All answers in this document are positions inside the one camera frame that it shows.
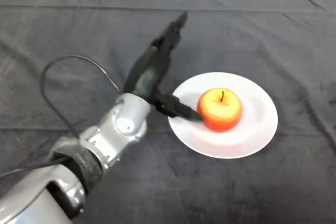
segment apple stem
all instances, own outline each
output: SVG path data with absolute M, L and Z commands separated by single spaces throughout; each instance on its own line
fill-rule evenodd
M 224 98 L 224 91 L 222 91 L 222 98 L 220 99 L 220 102 L 223 102 L 223 98 Z

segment robotic arm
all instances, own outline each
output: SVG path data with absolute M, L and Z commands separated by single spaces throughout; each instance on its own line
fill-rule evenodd
M 178 98 L 158 90 L 186 19 L 183 13 L 151 42 L 134 64 L 124 93 L 99 125 L 86 129 L 79 139 L 61 137 L 56 142 L 50 158 L 66 157 L 62 164 L 32 171 L 2 198 L 0 224 L 70 224 L 123 151 L 144 137 L 151 107 L 170 117 L 202 120 Z

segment red apple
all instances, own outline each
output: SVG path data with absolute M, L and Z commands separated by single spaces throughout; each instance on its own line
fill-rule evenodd
M 223 88 L 206 91 L 197 104 L 197 112 L 202 115 L 204 125 L 215 132 L 225 132 L 236 126 L 242 110 L 239 97 Z

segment silver robot arm segment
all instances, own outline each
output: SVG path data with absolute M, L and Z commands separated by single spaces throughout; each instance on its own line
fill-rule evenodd
M 150 110 L 142 98 L 122 94 L 99 125 L 80 135 L 79 144 L 91 153 L 103 175 L 145 135 Z M 40 168 L 1 199 L 0 224 L 70 224 L 70 218 L 83 211 L 85 196 L 84 185 L 68 167 Z

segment table surface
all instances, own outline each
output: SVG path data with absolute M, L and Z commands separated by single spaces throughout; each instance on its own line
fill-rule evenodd
M 50 60 L 90 57 L 122 86 L 182 10 L 189 20 L 162 91 L 200 73 L 244 76 L 275 101 L 274 139 L 252 156 L 210 158 L 153 111 L 146 138 L 75 223 L 336 223 L 336 0 L 0 0 L 0 170 L 37 162 L 67 130 L 38 90 Z M 77 60 L 48 80 L 79 130 L 111 108 L 117 93 L 108 87 Z M 2 192 L 11 184 L 1 182 Z

